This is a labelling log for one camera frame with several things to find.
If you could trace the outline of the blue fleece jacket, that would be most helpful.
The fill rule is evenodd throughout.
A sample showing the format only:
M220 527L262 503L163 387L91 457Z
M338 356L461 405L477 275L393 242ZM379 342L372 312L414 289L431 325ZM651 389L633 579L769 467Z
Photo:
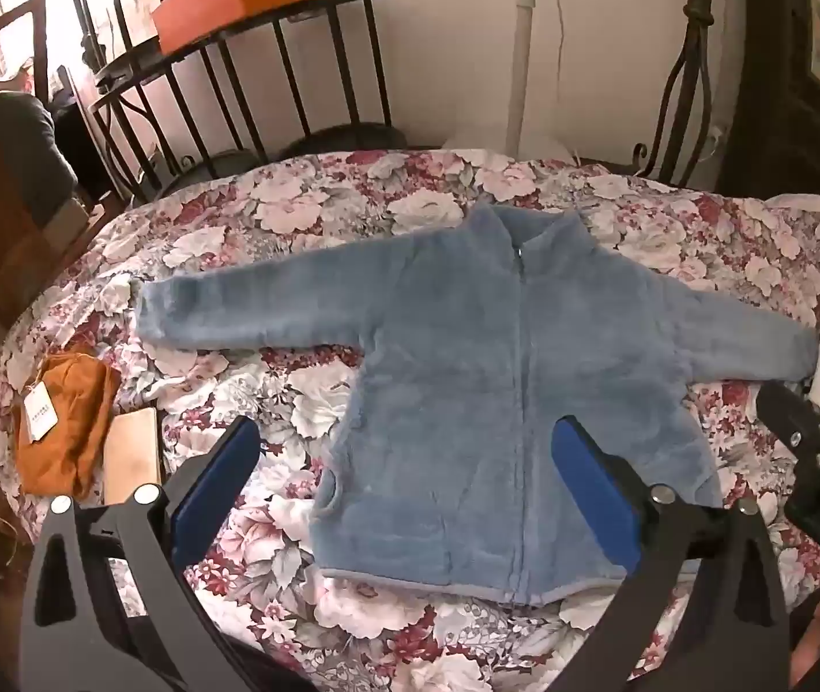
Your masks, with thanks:
M533 606L623 578L554 469L557 420L718 505L687 389L799 381L818 344L607 250L577 214L491 205L454 228L146 284L136 331L175 350L357 348L310 517L318 567Z

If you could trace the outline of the tan cardboard box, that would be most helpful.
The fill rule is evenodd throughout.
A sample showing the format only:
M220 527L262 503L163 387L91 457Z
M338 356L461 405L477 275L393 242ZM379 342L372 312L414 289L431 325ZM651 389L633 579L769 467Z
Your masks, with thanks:
M160 427L155 408L119 414L102 445L105 505L119 505L147 483L161 483Z

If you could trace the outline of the orange folded garment with tag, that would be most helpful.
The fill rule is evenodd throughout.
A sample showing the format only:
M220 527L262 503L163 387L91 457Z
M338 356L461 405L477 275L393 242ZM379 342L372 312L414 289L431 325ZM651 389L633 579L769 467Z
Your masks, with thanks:
M16 461L28 495L85 498L102 456L121 374L94 356L54 353L22 397Z

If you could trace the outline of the white standing fan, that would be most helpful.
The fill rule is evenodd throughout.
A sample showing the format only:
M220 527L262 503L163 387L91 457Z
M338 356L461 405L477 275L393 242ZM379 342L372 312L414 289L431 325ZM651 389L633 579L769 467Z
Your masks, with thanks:
M458 128L445 148L474 148L502 153L513 159L557 159L574 163L574 155L550 134L527 133L527 88L531 68L532 22L537 0L516 0L515 30L511 44L510 89L507 117L502 125L468 125Z

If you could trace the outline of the black metal rack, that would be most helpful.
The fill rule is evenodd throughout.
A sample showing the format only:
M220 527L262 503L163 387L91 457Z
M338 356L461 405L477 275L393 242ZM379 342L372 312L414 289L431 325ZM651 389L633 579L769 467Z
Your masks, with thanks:
M360 114L349 66L351 25L368 28L375 83L386 83L375 0L304 0L250 16L171 55L152 11L163 0L72 0L89 75L76 90L102 163L121 194L155 200L194 181L276 158L407 144L391 108ZM333 63L348 119L320 127L305 110L285 27L316 20L309 39Z

